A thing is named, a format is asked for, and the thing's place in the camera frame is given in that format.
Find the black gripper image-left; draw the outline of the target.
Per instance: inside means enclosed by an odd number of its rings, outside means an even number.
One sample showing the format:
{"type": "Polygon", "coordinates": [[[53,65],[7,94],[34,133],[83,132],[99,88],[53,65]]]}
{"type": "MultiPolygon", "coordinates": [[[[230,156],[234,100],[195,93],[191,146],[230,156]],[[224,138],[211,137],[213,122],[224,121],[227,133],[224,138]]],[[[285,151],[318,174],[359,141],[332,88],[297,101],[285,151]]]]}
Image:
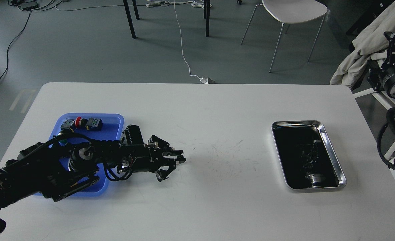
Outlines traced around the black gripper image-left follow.
{"type": "Polygon", "coordinates": [[[125,145],[122,149],[126,154],[118,166],[119,173],[125,173],[128,179],[135,172],[155,173],[159,182],[166,180],[177,165],[185,163],[183,150],[176,150],[170,144],[157,136],[151,136],[143,145],[125,145]]]}

